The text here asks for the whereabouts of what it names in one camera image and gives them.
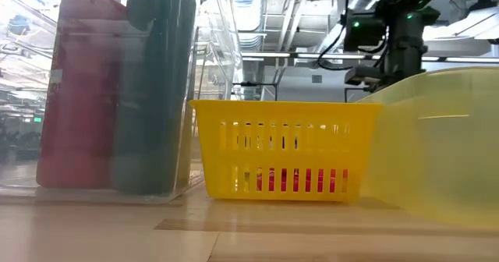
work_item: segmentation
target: yellow plastic bin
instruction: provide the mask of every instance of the yellow plastic bin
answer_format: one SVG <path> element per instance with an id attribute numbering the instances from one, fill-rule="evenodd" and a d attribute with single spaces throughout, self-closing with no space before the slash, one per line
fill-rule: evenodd
<path id="1" fill-rule="evenodd" d="M 458 225 L 499 227 L 499 68 L 410 77 L 385 105 L 363 194 Z"/>
<path id="2" fill-rule="evenodd" d="M 380 104 L 191 101 L 208 194 L 351 202 Z"/>

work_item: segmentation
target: red bottle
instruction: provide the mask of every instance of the red bottle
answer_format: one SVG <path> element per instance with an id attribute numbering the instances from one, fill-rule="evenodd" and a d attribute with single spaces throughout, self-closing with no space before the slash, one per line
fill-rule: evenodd
<path id="1" fill-rule="evenodd" d="M 108 188 L 126 7 L 62 0 L 37 182 Z"/>

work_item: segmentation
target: wooden table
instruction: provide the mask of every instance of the wooden table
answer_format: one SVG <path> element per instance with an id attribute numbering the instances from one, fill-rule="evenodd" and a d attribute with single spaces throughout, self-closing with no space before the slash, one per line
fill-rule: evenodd
<path id="1" fill-rule="evenodd" d="M 0 205 L 1 262 L 496 262 L 499 230 L 356 205 L 213 200 L 162 206 Z"/>

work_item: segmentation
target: plastic basket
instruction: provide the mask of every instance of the plastic basket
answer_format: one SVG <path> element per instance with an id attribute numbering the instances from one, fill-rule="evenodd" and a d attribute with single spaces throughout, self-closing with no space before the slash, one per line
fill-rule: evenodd
<path id="1" fill-rule="evenodd" d="M 214 198 L 351 202 L 380 104 L 191 101 Z"/>

